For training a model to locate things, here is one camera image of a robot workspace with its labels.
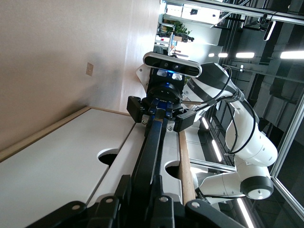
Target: logo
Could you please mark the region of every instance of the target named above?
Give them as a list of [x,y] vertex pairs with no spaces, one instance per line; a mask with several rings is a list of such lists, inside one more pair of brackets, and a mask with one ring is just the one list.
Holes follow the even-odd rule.
[[188,80],[188,85],[190,86],[191,89],[194,89],[195,85],[192,82],[192,79]]

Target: wall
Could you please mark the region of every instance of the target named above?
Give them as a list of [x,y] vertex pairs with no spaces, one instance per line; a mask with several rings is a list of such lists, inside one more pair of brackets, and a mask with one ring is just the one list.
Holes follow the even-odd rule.
[[[158,0],[3,0],[0,150],[86,105],[125,111],[153,50]],[[86,75],[87,62],[94,65]]]

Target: semicircular hole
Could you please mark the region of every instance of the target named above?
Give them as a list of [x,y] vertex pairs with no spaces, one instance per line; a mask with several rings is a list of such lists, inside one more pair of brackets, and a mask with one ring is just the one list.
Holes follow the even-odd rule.
[[169,164],[169,165],[166,166],[165,169],[166,169],[166,172],[170,176],[172,176],[172,177],[174,177],[176,179],[179,178],[179,166],[170,166],[170,164]]
[[103,151],[101,151],[101,153],[99,153],[98,159],[103,164],[106,164],[109,167],[111,167],[111,165],[113,164],[113,162],[114,162],[115,158],[117,157],[118,153],[119,153],[118,149],[103,150]]

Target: aluminum frame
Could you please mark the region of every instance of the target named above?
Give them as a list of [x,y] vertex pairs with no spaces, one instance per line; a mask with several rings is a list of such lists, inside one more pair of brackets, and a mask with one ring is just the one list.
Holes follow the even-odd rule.
[[201,1],[192,1],[192,0],[169,0],[169,2],[176,2],[181,4],[189,4],[195,6],[201,6],[205,8],[211,8],[215,10],[221,10],[236,14],[244,14],[247,16],[252,16],[256,18],[263,17],[264,14],[267,14],[266,19],[271,19],[275,21],[293,23],[296,25],[304,25],[304,17],[299,15],[293,15],[289,13],[281,13],[275,12],[266,9],[255,9],[247,6],[240,6],[234,4],[228,4],[218,1],[210,1],[210,0],[201,0]]
[[197,159],[189,159],[190,164],[196,164],[196,165],[203,165],[206,168],[210,169],[215,169],[219,171],[224,171],[224,172],[234,172],[236,171],[236,168],[233,166],[228,166],[228,165],[222,165],[222,164],[217,164],[209,161],[202,161],[202,160],[197,160]]
[[303,117],[304,117],[304,94],[302,95],[299,106],[294,114],[294,118],[293,118],[293,120],[290,124],[290,127],[287,131],[287,134],[284,138],[284,141],[283,141],[282,146],[279,151],[279,156],[271,169],[271,172],[270,172],[271,176],[277,178],[277,176],[283,166],[285,158],[289,152],[291,144],[294,141],[295,135],[298,132],[298,129],[301,125]]
[[278,180],[276,177],[271,178],[275,188],[284,197],[286,202],[292,207],[297,215],[304,221],[304,208],[303,206],[293,197],[293,195],[287,190],[287,188]]

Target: wall outlet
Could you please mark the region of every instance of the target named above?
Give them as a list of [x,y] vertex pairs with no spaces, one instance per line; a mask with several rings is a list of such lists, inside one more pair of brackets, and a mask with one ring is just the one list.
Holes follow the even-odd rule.
[[85,74],[89,76],[93,75],[93,64],[87,63]]

